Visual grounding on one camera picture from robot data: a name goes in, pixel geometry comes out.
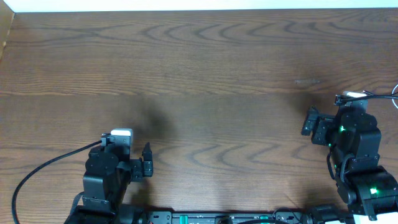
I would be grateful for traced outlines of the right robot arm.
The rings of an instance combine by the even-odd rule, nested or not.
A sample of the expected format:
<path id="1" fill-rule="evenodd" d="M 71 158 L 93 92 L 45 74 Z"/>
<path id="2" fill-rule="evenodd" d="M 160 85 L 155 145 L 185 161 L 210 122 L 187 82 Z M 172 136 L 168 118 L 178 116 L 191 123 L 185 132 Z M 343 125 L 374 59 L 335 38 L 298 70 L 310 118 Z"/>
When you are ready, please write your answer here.
<path id="1" fill-rule="evenodd" d="M 328 146 L 328 170 L 349 212 L 376 221 L 378 215 L 397 211 L 397 181 L 379 165 L 381 131 L 366 112 L 367 100 L 336 103 L 335 115 L 310 107 L 301 134 Z"/>

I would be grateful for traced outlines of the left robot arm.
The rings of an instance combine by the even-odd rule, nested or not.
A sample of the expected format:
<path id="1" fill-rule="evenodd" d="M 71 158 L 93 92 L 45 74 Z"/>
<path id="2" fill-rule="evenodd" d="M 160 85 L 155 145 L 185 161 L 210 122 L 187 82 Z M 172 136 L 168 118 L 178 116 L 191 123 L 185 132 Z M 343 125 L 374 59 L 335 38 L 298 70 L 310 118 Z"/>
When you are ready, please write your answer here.
<path id="1" fill-rule="evenodd" d="M 150 144 L 146 143 L 142 157 L 122 160 L 116 150 L 103 146 L 93 148 L 86 161 L 83 176 L 84 191 L 73 201 L 68 224 L 149 223 L 142 208 L 123 204 L 128 185 L 140 182 L 154 173 Z"/>

